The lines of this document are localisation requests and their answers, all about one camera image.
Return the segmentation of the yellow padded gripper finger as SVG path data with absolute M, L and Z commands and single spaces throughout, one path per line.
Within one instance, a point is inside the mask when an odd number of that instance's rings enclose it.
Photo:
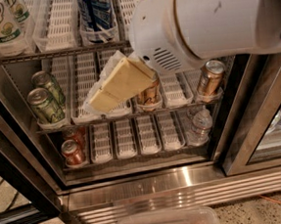
M 156 80 L 156 72 L 140 60 L 123 57 L 104 82 L 101 94 L 112 94 L 123 102 L 147 89 Z

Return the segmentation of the white foam gripper finger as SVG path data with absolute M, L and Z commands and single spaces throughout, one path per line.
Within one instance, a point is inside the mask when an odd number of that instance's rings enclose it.
M 99 81 L 95 82 L 92 88 L 88 91 L 87 97 L 83 102 L 83 109 L 86 112 L 94 114 L 107 114 L 115 109 L 122 100 L 114 97 L 112 94 L 101 94 L 104 82 L 113 72 L 118 62 L 124 57 L 124 54 L 116 50 L 105 63 L 103 71 L 99 76 Z

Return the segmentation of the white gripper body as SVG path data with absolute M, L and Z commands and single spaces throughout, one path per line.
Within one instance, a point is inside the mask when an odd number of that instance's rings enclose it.
M 139 0 L 128 30 L 134 53 L 157 73 L 202 67 L 189 49 L 176 18 L 176 0 Z

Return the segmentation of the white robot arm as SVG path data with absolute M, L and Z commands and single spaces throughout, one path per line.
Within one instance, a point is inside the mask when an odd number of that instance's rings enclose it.
M 281 53 L 281 0 L 140 0 L 128 34 L 132 54 L 111 56 L 86 111 L 106 114 L 162 73 L 228 55 Z

